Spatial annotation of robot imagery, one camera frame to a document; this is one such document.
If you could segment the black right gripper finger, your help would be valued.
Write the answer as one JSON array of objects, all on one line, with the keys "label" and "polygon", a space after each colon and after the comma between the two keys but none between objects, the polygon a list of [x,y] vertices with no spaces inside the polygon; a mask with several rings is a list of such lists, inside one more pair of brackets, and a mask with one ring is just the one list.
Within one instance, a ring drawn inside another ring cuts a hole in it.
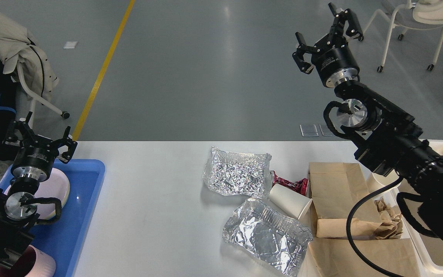
[{"label": "black right gripper finger", "polygon": [[312,63],[306,62],[304,60],[304,55],[309,53],[312,56],[318,57],[324,52],[319,47],[307,45],[302,33],[295,32],[295,37],[297,40],[297,47],[295,52],[292,54],[292,58],[302,73],[310,74],[315,66]]},{"label": "black right gripper finger", "polygon": [[328,7],[334,16],[329,33],[323,37],[321,46],[323,48],[344,48],[348,47],[349,41],[358,39],[364,40],[364,33],[359,23],[357,15],[350,9],[337,8],[332,2]]}]

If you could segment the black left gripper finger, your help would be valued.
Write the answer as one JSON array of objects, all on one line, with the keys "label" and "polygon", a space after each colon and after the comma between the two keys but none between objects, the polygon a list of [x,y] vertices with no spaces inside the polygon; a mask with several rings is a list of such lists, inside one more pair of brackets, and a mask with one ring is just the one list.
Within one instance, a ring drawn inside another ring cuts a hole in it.
[{"label": "black left gripper finger", "polygon": [[72,159],[78,145],[78,142],[73,140],[72,136],[69,135],[70,130],[71,127],[67,126],[63,133],[63,137],[50,143],[50,153],[55,159],[60,160],[63,164],[67,164]]},{"label": "black left gripper finger", "polygon": [[20,149],[39,147],[37,135],[29,124],[31,118],[32,112],[28,112],[26,118],[10,122],[5,138],[3,139],[3,144],[19,147]]}]

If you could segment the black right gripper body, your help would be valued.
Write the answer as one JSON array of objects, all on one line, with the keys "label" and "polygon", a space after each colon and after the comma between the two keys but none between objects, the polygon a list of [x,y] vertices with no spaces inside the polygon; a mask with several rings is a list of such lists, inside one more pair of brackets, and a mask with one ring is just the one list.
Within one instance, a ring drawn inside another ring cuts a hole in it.
[{"label": "black right gripper body", "polygon": [[322,84],[334,88],[349,80],[359,80],[359,66],[349,47],[332,48],[313,54],[314,65]]}]

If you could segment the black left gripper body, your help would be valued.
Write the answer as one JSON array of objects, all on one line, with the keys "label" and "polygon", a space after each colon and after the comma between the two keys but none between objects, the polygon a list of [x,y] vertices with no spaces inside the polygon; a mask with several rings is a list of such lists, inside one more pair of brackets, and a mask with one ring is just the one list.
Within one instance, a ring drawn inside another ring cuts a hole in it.
[{"label": "black left gripper body", "polygon": [[20,149],[11,167],[14,182],[24,179],[46,181],[51,176],[57,156],[59,156],[58,150],[37,147]]}]

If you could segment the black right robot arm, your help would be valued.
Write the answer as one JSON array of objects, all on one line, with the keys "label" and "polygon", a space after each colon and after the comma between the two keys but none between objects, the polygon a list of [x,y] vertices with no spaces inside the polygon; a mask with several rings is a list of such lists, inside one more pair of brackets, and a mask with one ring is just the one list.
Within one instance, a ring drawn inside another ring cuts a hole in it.
[{"label": "black right robot arm", "polygon": [[396,273],[360,252],[351,235],[352,218],[368,200],[406,180],[416,193],[396,195],[404,219],[418,233],[443,241],[443,156],[428,140],[420,140],[423,130],[412,115],[360,82],[359,66],[348,41],[363,40],[364,31],[351,9],[337,8],[331,2],[328,6],[334,17],[329,33],[309,45],[297,32],[298,46],[292,56],[301,72],[316,70],[322,84],[334,89],[341,99],[329,102],[323,112],[329,131],[352,141],[357,147],[355,159],[371,172],[387,176],[395,171],[398,175],[396,181],[359,200],[346,220],[346,237],[358,257],[381,274],[395,277]]}]

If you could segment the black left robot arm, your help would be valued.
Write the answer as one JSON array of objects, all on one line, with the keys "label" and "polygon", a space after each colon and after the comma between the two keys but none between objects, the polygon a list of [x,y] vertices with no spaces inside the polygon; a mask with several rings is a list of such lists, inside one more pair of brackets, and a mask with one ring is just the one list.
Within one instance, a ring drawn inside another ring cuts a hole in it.
[{"label": "black left robot arm", "polygon": [[35,238],[30,230],[35,225],[51,225],[62,215],[62,202],[56,197],[36,197],[39,184],[51,176],[56,159],[67,164],[77,142],[70,126],[56,140],[37,135],[26,118],[13,121],[4,144],[17,146],[18,154],[10,169],[13,178],[7,194],[0,188],[0,266],[11,269]]}]

